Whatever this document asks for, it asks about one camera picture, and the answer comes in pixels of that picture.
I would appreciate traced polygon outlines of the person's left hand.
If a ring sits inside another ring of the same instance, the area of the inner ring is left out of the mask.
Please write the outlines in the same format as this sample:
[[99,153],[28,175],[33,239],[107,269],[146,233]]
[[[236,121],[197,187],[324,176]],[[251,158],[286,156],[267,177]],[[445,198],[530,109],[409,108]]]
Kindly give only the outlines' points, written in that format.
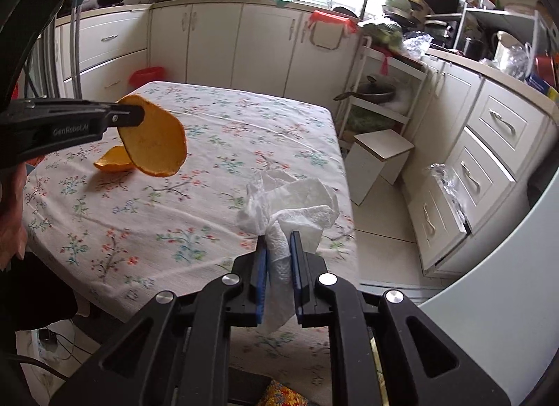
[[23,224],[25,164],[1,171],[1,270],[12,258],[25,258],[28,234]]

